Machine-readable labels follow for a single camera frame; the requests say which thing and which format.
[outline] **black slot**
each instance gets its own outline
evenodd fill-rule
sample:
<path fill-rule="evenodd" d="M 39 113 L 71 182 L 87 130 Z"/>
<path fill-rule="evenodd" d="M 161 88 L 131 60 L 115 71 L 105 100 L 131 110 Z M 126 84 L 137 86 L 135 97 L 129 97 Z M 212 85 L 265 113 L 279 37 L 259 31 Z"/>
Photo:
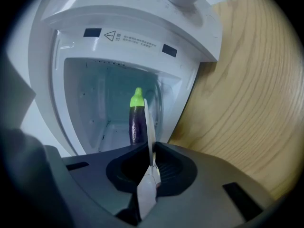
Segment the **black slot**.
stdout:
<path fill-rule="evenodd" d="M 236 182 L 225 184 L 223 188 L 246 221 L 263 212 Z"/>
<path fill-rule="evenodd" d="M 84 33 L 84 37 L 99 37 L 101 28 L 87 28 Z"/>
<path fill-rule="evenodd" d="M 138 148 L 113 159 L 106 167 L 108 179 L 119 191 L 136 193 L 137 186 L 149 167 L 148 143 L 136 145 Z"/>
<path fill-rule="evenodd" d="M 164 52 L 172 57 L 176 57 L 177 49 L 174 49 L 166 44 L 163 44 L 162 52 Z"/>
<path fill-rule="evenodd" d="M 68 171 L 76 170 L 79 168 L 83 168 L 85 166 L 88 166 L 89 164 L 87 162 L 79 162 L 71 165 L 66 165 L 66 168 Z"/>

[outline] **purple eggplant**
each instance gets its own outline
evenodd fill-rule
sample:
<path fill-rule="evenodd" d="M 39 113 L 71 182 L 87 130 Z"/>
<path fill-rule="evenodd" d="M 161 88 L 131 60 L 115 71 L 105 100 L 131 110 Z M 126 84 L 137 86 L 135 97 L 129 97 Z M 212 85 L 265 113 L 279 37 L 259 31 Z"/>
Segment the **purple eggplant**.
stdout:
<path fill-rule="evenodd" d="M 131 145 L 146 142 L 148 139 L 143 92 L 141 88 L 136 88 L 135 94 L 130 101 L 129 137 Z"/>

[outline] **white plastic panel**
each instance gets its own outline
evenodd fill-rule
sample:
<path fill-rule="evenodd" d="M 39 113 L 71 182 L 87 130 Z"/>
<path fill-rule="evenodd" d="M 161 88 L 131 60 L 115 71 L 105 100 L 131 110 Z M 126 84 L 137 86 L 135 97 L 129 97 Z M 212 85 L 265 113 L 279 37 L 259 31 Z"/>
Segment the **white plastic panel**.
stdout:
<path fill-rule="evenodd" d="M 206 16 L 212 16 L 218 24 L 219 37 L 213 37 Z M 112 16 L 124 16 L 126 21 L 114 21 Z M 132 32 L 152 33 L 160 39 L 172 31 L 189 41 L 210 60 L 219 58 L 222 25 L 218 16 L 205 0 L 198 0 L 190 8 L 180 8 L 168 0 L 52 0 L 47 7 L 44 21 L 54 29 L 63 30 L 75 24 L 98 24 L 116 26 Z M 140 19 L 142 26 L 128 19 Z"/>
<path fill-rule="evenodd" d="M 84 151 L 103 152 L 130 144 L 130 99 L 137 87 L 142 88 L 143 97 L 148 101 L 157 140 L 160 140 L 162 115 L 170 115 L 178 94 L 178 91 L 174 94 L 173 89 L 180 81 L 164 73 L 135 69 L 123 62 L 67 58 L 64 64 L 66 105 Z"/>
<path fill-rule="evenodd" d="M 201 57 L 199 51 L 182 38 L 171 35 L 170 32 L 168 32 L 168 34 L 171 39 L 176 38 L 179 41 L 180 46 L 174 45 L 169 41 L 161 42 L 154 38 L 116 28 L 102 28 L 99 37 L 84 37 L 85 29 L 86 27 L 83 26 L 74 26 L 58 33 L 55 41 L 54 60 L 52 65 L 55 105 L 63 129 L 76 152 L 78 154 L 96 152 L 98 151 L 98 146 L 99 150 L 103 151 L 103 145 L 98 143 L 101 143 L 102 139 L 111 142 L 109 140 L 111 138 L 108 138 L 108 136 L 115 136 L 117 129 L 122 130 L 121 134 L 116 135 L 117 137 L 127 136 L 126 129 L 128 127 L 126 125 L 122 126 L 122 122 L 119 119 L 110 119 L 110 117 L 107 117 L 108 115 L 114 116 L 114 112 L 111 113 L 107 110 L 108 102 L 111 102 L 112 107 L 113 105 L 117 105 L 115 101 L 119 96 L 117 95 L 112 99 L 109 98 L 107 95 L 110 94 L 107 93 L 107 89 L 119 86 L 120 89 L 124 90 L 128 88 L 128 85 L 132 85 L 134 89 L 130 90 L 128 93 L 122 93 L 125 101 L 128 101 L 124 104 L 128 105 L 135 88 L 139 86 L 138 83 L 132 84 L 132 82 L 136 82 L 137 78 L 145 78 L 144 75 L 146 73 L 149 75 L 149 80 L 142 80 L 140 84 L 144 84 L 144 86 L 142 86 L 144 88 L 145 85 L 151 85 L 151 80 L 157 79 L 158 90 L 149 89 L 147 98 L 150 97 L 152 99 L 151 104 L 161 106 L 161 114 L 159 114 L 158 111 L 153 110 L 157 107 L 150 108 L 153 111 L 152 116 L 156 119 L 154 122 L 157 126 L 156 135 L 159 136 L 158 140 L 167 142 L 191 91 L 200 63 Z M 116 33 L 115 36 L 113 36 L 113 40 L 109 40 L 105 35 L 112 31 L 116 31 Z M 122 40 L 125 36 L 128 37 L 128 42 L 118 41 L 118 35 L 120 35 L 120 39 Z M 135 39 L 142 40 L 142 42 L 138 44 L 132 42 L 135 41 Z M 155 47 L 144 46 L 144 44 L 147 45 L 146 42 L 154 44 Z M 177 50 L 176 57 L 162 52 L 164 43 Z M 105 97 L 99 97 L 98 99 L 99 103 L 103 102 L 103 104 L 99 104 L 99 109 L 101 109 L 99 114 L 106 114 L 106 121 L 110 121 L 109 129 L 103 130 L 104 124 L 102 124 L 98 126 L 98 131 L 86 133 L 86 131 L 93 126 L 97 126 L 97 124 L 93 124 L 91 118 L 89 115 L 86 115 L 86 113 L 84 114 L 86 115 L 86 119 L 83 120 L 79 113 L 79 108 L 82 107 L 82 104 L 75 99 L 72 99 L 72 94 L 64 94 L 64 92 L 62 92 L 64 85 L 75 84 L 75 81 L 67 84 L 64 76 L 64 73 L 66 74 L 66 62 L 71 60 L 71 58 L 74 58 L 74 62 L 70 65 L 70 73 L 67 74 L 68 76 L 77 73 L 79 74 L 77 77 L 82 78 L 80 76 L 81 73 L 74 70 L 73 67 L 81 64 L 80 68 L 85 70 L 86 67 L 90 67 L 92 63 L 94 63 L 96 67 L 98 67 L 97 65 L 102 67 L 104 64 L 108 65 L 110 63 L 112 64 L 111 68 L 118 67 L 118 71 L 124 72 L 119 73 L 116 70 L 113 71 L 113 69 L 110 69 L 108 70 L 108 73 L 111 74 L 111 77 L 106 76 L 107 73 L 104 74 L 104 76 L 99 74 L 99 90 L 105 92 Z M 141 77 L 136 76 L 138 72 L 141 72 Z M 126 81 L 125 76 L 132 78 L 132 80 L 130 82 Z M 112 86 L 107 83 L 107 78 L 112 78 Z M 82 80 L 87 82 L 90 85 L 89 87 L 92 87 L 92 80 L 90 78 L 79 79 L 79 84 L 81 84 Z M 76 97 L 79 97 L 81 91 L 83 90 L 79 90 L 78 93 L 73 94 L 76 95 Z M 155 97 L 154 92 L 157 91 L 159 91 L 158 95 L 161 95 L 161 97 Z M 70 104 L 72 109 L 67 105 L 68 102 L 73 102 Z M 124 116 L 125 120 L 128 119 L 128 114 Z M 108 130 L 111 131 L 111 129 L 115 129 L 115 132 L 112 132 L 113 134 L 105 134 Z"/>

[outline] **wooden surface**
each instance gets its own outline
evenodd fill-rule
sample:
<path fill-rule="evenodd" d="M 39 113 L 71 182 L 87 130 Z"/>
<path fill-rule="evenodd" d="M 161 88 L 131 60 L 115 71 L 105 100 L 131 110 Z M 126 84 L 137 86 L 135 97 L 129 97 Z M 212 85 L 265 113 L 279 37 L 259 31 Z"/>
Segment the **wooden surface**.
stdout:
<path fill-rule="evenodd" d="M 170 143 L 227 160 L 278 198 L 302 167 L 302 46 L 272 0 L 214 10 L 224 26 L 220 59 L 200 66 Z"/>

